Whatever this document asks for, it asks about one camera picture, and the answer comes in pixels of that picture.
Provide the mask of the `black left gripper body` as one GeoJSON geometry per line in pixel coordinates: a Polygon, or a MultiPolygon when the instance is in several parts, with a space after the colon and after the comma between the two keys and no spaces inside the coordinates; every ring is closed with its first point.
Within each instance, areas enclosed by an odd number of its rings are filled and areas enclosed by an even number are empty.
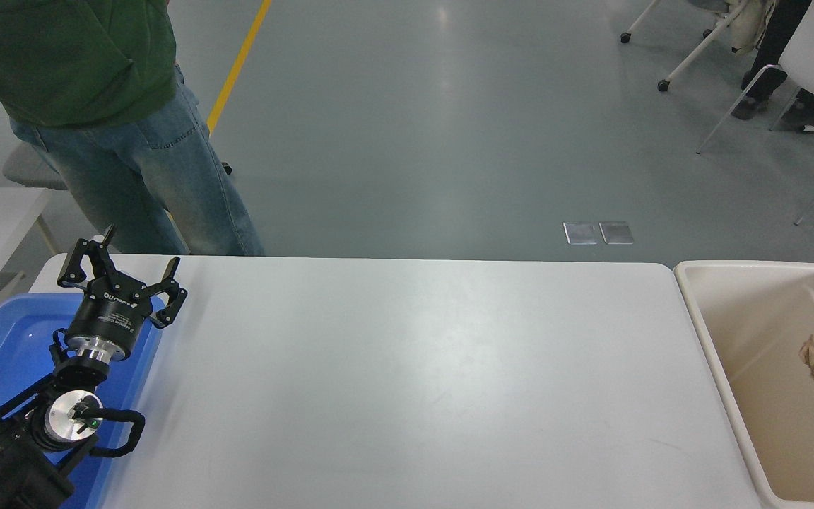
{"type": "Polygon", "coordinates": [[[67,344],[76,344],[82,338],[99,338],[119,347],[135,346],[144,319],[152,312],[148,298],[134,298],[144,287],[137,280],[91,281],[67,329],[67,344]]]}

